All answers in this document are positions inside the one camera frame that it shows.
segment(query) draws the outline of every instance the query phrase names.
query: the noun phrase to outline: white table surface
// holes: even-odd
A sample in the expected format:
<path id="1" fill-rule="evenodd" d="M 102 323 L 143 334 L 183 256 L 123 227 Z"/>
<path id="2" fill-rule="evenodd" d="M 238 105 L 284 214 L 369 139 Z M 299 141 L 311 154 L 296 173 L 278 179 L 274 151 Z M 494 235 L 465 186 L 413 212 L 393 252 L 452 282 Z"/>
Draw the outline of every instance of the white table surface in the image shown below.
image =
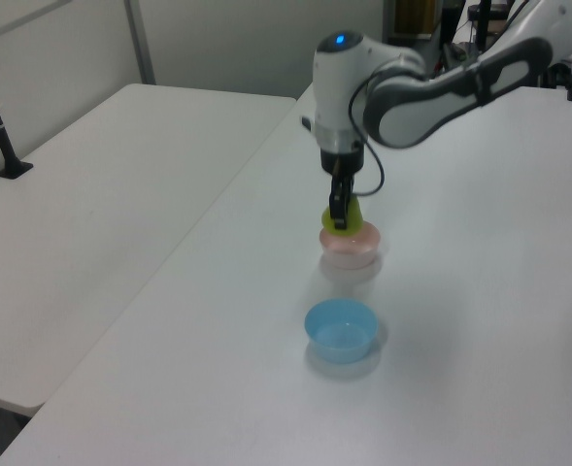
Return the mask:
<path id="1" fill-rule="evenodd" d="M 565 93 L 522 88 L 382 150 L 362 206 L 383 256 L 358 272 L 320 261 L 313 108 L 308 91 L 0 466 L 572 465 Z M 382 325 L 351 366 L 303 330 L 335 296 Z"/>
<path id="2" fill-rule="evenodd" d="M 292 99 L 131 85 L 0 180 L 0 406 L 32 415 Z"/>

